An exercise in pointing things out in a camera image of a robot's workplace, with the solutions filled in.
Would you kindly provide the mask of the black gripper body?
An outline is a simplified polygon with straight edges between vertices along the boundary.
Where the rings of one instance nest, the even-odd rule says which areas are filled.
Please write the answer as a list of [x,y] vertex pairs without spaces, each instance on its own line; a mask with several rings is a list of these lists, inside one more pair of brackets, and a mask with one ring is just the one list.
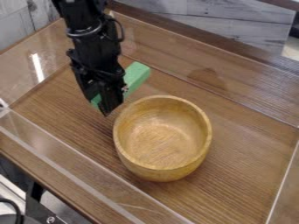
[[91,73],[98,83],[122,81],[126,70],[118,58],[124,40],[123,30],[115,24],[68,27],[67,36],[74,48],[67,51],[74,73]]

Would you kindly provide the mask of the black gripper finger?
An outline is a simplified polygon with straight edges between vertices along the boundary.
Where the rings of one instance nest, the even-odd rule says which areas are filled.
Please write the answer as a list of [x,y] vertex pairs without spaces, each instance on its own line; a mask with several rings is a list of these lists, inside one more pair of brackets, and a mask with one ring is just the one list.
[[91,101],[99,94],[99,84],[92,73],[75,73],[76,81],[84,97]]
[[99,110],[104,116],[108,116],[124,101],[123,87],[126,83],[123,81],[102,81],[98,85],[100,94]]

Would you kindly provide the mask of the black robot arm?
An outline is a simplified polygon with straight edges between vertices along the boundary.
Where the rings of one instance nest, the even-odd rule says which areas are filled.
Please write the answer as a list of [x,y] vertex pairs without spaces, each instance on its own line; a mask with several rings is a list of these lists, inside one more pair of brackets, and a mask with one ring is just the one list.
[[66,52],[86,99],[104,116],[124,102],[126,69],[119,64],[122,24],[104,9],[108,0],[51,0],[74,47]]

